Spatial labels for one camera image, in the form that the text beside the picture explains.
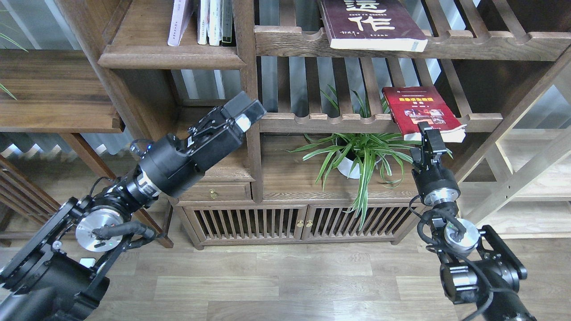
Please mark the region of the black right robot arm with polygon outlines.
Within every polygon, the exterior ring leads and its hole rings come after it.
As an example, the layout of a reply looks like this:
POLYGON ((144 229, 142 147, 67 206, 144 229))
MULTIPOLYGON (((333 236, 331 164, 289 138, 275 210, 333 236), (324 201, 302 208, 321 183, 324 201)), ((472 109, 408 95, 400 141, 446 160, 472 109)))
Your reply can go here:
POLYGON ((445 295, 456 305, 476 304, 467 321, 534 321, 518 296, 527 269, 492 226, 477 228, 458 218, 460 190, 453 173, 441 164, 447 152, 438 129, 418 124, 422 146, 413 148, 412 175, 418 198, 429 207, 420 215, 417 232, 441 263, 445 295))

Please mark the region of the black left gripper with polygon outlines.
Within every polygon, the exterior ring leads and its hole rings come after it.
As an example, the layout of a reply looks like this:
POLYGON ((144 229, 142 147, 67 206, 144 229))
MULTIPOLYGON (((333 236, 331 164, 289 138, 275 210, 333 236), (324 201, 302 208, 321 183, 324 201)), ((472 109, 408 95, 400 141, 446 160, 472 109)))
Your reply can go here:
POLYGON ((168 134, 148 144, 135 177, 137 189, 149 198, 160 193, 177 198, 205 172, 239 148, 252 122, 267 114, 259 100, 241 91, 223 107, 216 107, 179 139, 168 134))

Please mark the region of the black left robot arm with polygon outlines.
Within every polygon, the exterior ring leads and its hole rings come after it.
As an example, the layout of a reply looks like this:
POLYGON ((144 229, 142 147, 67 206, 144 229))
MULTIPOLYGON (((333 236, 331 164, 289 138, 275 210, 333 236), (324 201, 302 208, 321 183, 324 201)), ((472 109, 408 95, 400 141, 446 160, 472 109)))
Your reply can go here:
POLYGON ((245 132, 266 114, 241 92, 210 110, 180 140, 168 134, 131 150, 135 168, 97 195, 70 198, 2 268, 3 321, 83 321, 109 287, 117 258, 160 237, 131 219, 161 193, 179 197, 205 172, 239 148, 245 132))

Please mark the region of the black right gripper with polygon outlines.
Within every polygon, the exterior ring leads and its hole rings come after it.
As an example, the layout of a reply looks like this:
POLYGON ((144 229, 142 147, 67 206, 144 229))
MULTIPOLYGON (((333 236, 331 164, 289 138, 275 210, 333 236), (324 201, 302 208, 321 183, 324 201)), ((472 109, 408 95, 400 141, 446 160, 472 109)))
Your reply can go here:
POLYGON ((445 202, 455 202, 460 190, 451 170, 441 164, 441 157, 448 152, 440 134, 423 121, 418 123, 422 136, 422 147, 412 148, 412 175, 420 199, 426 206, 439 206, 445 202))

